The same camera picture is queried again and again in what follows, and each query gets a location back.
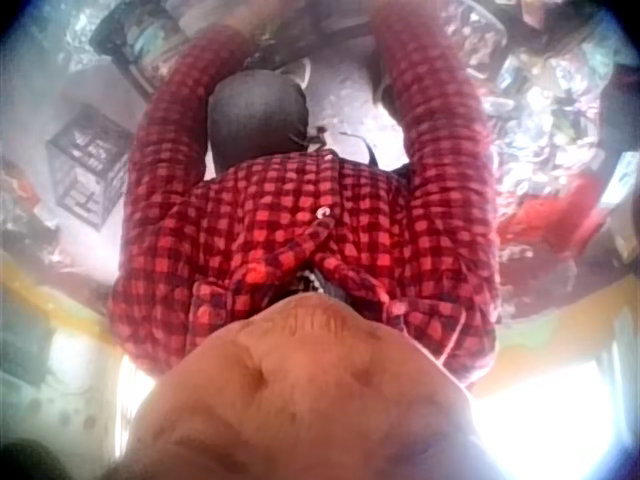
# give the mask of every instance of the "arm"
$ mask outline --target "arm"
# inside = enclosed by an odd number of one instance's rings
[[[495,198],[490,136],[478,95],[434,3],[380,0],[373,23],[391,75],[411,164],[410,239],[420,297],[437,304],[428,343],[459,379],[487,368],[495,345]],[[450,312],[459,310],[459,315]],[[460,317],[460,321],[451,318]]]
[[[129,159],[125,248],[202,181],[209,97],[220,81],[240,70],[253,48],[251,38],[278,11],[279,1],[263,0],[211,27],[188,47],[156,93]]]
[[[195,277],[192,255],[198,248],[197,236],[185,230],[188,219],[163,220],[203,180],[209,96],[218,82],[242,67],[252,32],[275,12],[265,6],[267,0],[239,10],[225,25],[197,38],[157,92],[136,135],[120,277],[109,319],[124,350],[152,374],[163,373],[185,354],[182,339]]]

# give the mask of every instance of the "red plaid shirt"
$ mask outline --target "red plaid shirt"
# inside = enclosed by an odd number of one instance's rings
[[[138,365],[167,371],[313,268],[362,316],[413,337],[462,383],[487,370],[497,298],[489,137],[472,83],[430,22],[402,2],[373,21],[409,186],[328,150],[260,158],[205,182],[207,100],[252,46],[228,27],[194,41],[130,158],[110,318]]]

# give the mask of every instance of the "man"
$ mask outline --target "man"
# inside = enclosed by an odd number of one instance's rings
[[[306,125],[282,118],[286,138],[221,148],[239,128],[216,119],[234,114],[220,106],[224,80],[285,3],[250,2],[196,39],[138,131],[111,320],[163,376],[107,477],[496,478],[462,388],[495,347],[479,99],[429,1],[378,0],[408,184],[306,153]],[[214,90],[210,136],[227,171],[203,182]],[[244,108],[239,124],[272,134]]]

